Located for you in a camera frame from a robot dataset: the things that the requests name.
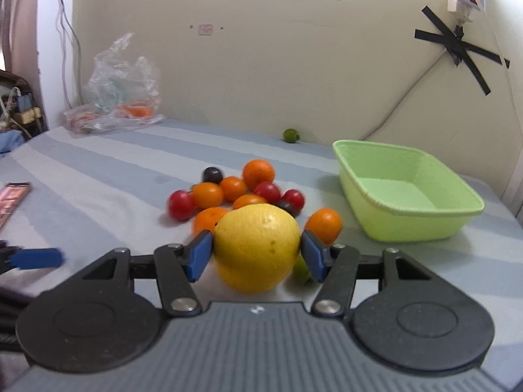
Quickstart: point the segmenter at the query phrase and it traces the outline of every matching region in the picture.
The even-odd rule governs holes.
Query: green container
[[[356,140],[333,149],[345,196],[372,239],[444,239],[483,212],[483,199],[422,150]]]

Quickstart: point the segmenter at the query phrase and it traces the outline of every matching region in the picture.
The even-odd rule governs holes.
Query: ribbed gray surface
[[[9,392],[502,392],[480,370],[428,379],[377,364],[338,321],[300,303],[213,303],[172,321],[124,367],[64,375],[36,367]]]

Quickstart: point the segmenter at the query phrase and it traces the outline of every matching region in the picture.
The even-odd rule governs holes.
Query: black tape
[[[426,31],[420,31],[417,29],[414,32],[414,38],[418,40],[424,40],[429,41],[431,43],[444,45],[449,54],[452,56],[452,59],[454,60],[456,66],[463,61],[470,69],[470,72],[472,72],[472,74],[474,75],[474,78],[478,81],[478,84],[480,85],[485,95],[488,95],[491,92],[491,90],[488,87],[485,79],[481,75],[481,72],[478,69],[478,67],[475,65],[472,59],[470,59],[470,56],[468,55],[467,51],[480,54],[483,57],[495,61],[499,65],[501,65],[501,58],[493,52],[477,47],[474,44],[467,43],[466,41],[462,41],[461,39],[464,35],[463,28],[461,26],[457,26],[456,30],[452,32],[445,25],[445,23],[443,23],[443,21],[438,16],[436,16],[432,10],[430,10],[428,6],[425,6],[422,12],[434,24],[434,26],[438,28],[438,30],[440,30],[441,35],[433,34]],[[505,62],[508,68],[511,62],[507,59],[505,59]]]

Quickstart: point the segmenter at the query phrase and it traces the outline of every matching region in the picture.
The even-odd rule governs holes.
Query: bed
[[[385,243],[370,240],[347,204],[330,147],[164,121],[138,131],[79,136],[63,127],[42,134],[0,159],[0,183],[30,181],[33,190],[0,233],[0,239],[26,248],[58,247],[66,262],[59,269],[11,271],[4,286],[37,294],[116,247],[152,253],[166,243],[187,243],[190,223],[165,213],[168,196],[199,182],[208,166],[240,175],[251,159],[269,160],[276,183],[307,197],[297,218],[303,227],[320,207],[337,210],[344,221],[338,241],[366,254]],[[485,200],[484,213],[455,236],[441,241],[396,245],[456,285],[490,312],[495,339],[483,368],[513,388],[523,377],[523,229],[483,182],[465,180]],[[230,290],[212,264],[194,290],[205,304],[216,300],[304,301],[317,288],[284,281],[271,292],[245,296]],[[159,305],[156,285],[137,281],[137,293]],[[358,282],[353,305],[377,291],[376,282]],[[7,381],[27,368],[21,357],[2,355]]]

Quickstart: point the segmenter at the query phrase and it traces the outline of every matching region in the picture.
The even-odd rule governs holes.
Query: orange fruit
[[[214,183],[200,183],[193,187],[194,204],[200,209],[220,206],[223,202],[223,190]]]
[[[255,205],[257,203],[267,203],[267,201],[257,194],[244,194],[234,201],[232,209],[239,209],[243,206]]]
[[[225,208],[207,208],[201,211],[193,220],[192,233],[193,237],[196,237],[203,230],[209,230],[212,233],[218,221],[224,216],[227,212],[231,212]]]
[[[338,212],[321,208],[309,217],[304,230],[312,230],[325,245],[332,245],[342,231],[342,226]]]
[[[243,167],[243,181],[245,181],[249,190],[254,190],[258,184],[264,181],[273,182],[275,176],[273,166],[266,160],[255,159]]]
[[[220,187],[223,190],[223,194],[229,202],[233,202],[238,197],[243,196],[247,193],[247,186],[244,181],[239,179],[237,176],[228,176],[220,182]]]

